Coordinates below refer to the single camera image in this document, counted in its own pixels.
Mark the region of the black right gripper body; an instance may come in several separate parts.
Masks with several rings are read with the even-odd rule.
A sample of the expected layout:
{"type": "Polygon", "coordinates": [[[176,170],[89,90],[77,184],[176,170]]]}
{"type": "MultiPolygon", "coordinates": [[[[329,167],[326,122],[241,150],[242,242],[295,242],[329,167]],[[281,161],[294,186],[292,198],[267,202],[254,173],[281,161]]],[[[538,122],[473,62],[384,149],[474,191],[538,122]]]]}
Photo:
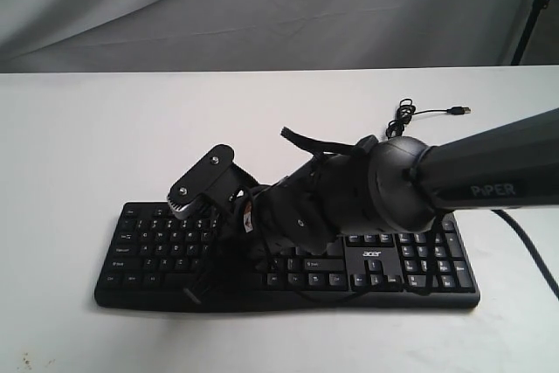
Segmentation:
{"type": "Polygon", "coordinates": [[[242,196],[232,201],[232,216],[222,223],[220,238],[244,256],[290,247],[323,254],[339,238],[339,229],[322,209],[319,178],[319,164],[307,162],[272,185],[240,184],[235,191],[242,196]]]}

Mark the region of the dark grey piper robot arm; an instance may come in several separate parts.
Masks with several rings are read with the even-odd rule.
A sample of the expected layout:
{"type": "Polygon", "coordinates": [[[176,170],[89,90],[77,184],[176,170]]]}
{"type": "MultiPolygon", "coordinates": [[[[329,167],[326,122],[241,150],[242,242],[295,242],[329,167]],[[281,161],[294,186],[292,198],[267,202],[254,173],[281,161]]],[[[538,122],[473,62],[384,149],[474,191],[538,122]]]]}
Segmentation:
{"type": "Polygon", "coordinates": [[[551,110],[439,146],[400,136],[319,152],[270,186],[247,188],[222,237],[259,259],[340,236],[417,233],[459,210],[554,206],[558,113],[551,110]]]}

